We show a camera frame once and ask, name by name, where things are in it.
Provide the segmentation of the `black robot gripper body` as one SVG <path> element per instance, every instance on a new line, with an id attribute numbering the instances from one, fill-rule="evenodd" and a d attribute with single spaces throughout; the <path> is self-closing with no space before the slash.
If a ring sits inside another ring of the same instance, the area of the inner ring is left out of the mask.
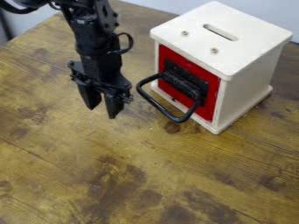
<path id="1" fill-rule="evenodd" d="M 121 74 L 121 54 L 108 52 L 99 57 L 81 56 L 80 61 L 71 60 L 71 79 L 76 84 L 89 83 L 104 95 L 116 95 L 123 101 L 132 101 L 132 84 Z"/>

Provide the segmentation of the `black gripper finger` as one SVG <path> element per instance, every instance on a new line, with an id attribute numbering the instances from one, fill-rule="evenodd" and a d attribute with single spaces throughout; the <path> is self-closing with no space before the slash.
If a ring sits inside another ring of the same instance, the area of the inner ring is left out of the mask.
<path id="1" fill-rule="evenodd" d="M 92 110 L 101 103 L 100 93 L 89 83 L 79 83 L 77 88 L 85 106 Z"/>
<path id="2" fill-rule="evenodd" d="M 124 109 L 124 102 L 121 98 L 116 95 L 105 94 L 105 105 L 107 105 L 107 114 L 109 119 L 115 119 L 117 114 Z"/>

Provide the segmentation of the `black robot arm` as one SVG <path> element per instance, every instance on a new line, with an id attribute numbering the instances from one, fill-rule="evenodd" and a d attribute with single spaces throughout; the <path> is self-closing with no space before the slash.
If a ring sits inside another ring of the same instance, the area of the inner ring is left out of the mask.
<path id="1" fill-rule="evenodd" d="M 61 12 L 75 35 L 80 60 L 68 67 L 81 99 L 89 109 L 104 103 L 108 117 L 115 118 L 134 100 L 132 84 L 121 74 L 121 55 L 135 41 L 128 38 L 127 47 L 120 46 L 117 13 L 108 0 L 0 0 L 0 9 L 13 14 L 28 14 L 44 5 Z"/>

